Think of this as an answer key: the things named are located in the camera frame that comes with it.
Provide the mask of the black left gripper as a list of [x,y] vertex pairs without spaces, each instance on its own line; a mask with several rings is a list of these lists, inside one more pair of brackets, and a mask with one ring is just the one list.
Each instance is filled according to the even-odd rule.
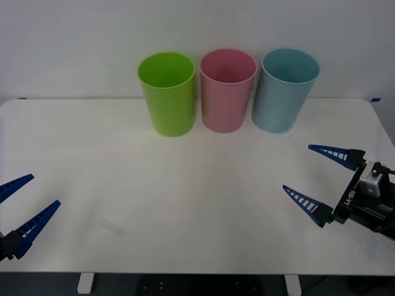
[[[3,201],[8,199],[12,194],[33,179],[34,176],[29,174],[1,185],[0,203],[3,203]],[[1,234],[0,261],[3,261],[5,258],[8,258],[9,260],[12,260],[13,258],[18,260],[21,259],[33,245],[33,241],[47,225],[48,221],[52,218],[60,205],[61,202],[56,200],[19,228],[11,231],[6,236]]]

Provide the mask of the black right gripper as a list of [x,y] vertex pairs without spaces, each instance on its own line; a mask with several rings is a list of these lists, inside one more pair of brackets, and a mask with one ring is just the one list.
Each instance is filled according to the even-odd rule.
[[394,228],[394,171],[380,162],[366,161],[365,151],[309,144],[308,149],[355,171],[334,211],[294,189],[283,190],[320,228],[333,221],[341,224],[352,220],[368,229]]

